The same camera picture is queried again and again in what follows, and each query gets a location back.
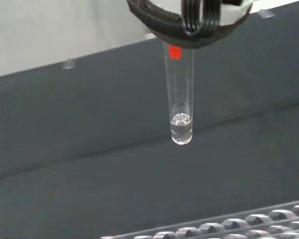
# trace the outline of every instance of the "clear liquid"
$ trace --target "clear liquid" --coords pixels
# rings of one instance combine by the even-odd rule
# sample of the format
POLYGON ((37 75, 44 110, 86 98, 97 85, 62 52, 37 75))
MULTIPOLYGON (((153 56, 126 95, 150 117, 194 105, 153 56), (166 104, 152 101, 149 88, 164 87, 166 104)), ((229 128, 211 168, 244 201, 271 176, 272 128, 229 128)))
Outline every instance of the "clear liquid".
POLYGON ((170 122, 171 138, 179 145, 187 144, 193 136, 193 121, 186 114, 177 114, 170 122))

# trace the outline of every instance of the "gray background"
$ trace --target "gray background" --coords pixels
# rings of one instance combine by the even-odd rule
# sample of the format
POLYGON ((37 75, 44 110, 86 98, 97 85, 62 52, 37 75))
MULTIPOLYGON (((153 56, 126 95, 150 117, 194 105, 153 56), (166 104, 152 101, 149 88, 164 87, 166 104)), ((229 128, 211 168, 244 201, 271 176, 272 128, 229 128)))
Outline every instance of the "gray background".
POLYGON ((170 139, 162 42, 0 78, 2 238, 98 238, 299 199, 299 2, 196 52, 170 139))

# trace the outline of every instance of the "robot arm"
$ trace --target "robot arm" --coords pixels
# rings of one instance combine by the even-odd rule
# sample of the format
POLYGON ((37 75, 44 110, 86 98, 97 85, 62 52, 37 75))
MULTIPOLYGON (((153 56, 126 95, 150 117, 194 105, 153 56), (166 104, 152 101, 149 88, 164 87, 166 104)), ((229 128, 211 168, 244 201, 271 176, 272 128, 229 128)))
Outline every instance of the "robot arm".
POLYGON ((130 11, 163 41, 201 48, 228 36, 248 17, 253 0, 127 0, 130 11))

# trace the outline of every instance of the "glass test tube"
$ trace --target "glass test tube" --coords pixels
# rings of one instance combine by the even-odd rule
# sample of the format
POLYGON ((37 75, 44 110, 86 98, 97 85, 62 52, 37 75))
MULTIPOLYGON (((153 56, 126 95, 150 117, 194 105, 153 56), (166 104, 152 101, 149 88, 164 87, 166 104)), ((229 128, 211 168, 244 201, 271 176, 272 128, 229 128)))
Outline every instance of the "glass test tube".
POLYGON ((171 138, 187 144, 193 129, 194 50, 164 42, 171 138))

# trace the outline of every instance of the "red mark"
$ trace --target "red mark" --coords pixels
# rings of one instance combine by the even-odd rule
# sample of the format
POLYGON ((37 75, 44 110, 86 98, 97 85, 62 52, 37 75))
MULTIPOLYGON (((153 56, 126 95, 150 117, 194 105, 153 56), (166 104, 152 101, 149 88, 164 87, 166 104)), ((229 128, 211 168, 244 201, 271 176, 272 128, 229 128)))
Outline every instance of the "red mark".
POLYGON ((168 47, 169 57, 171 59, 179 60, 181 58, 181 48, 173 45, 168 47))

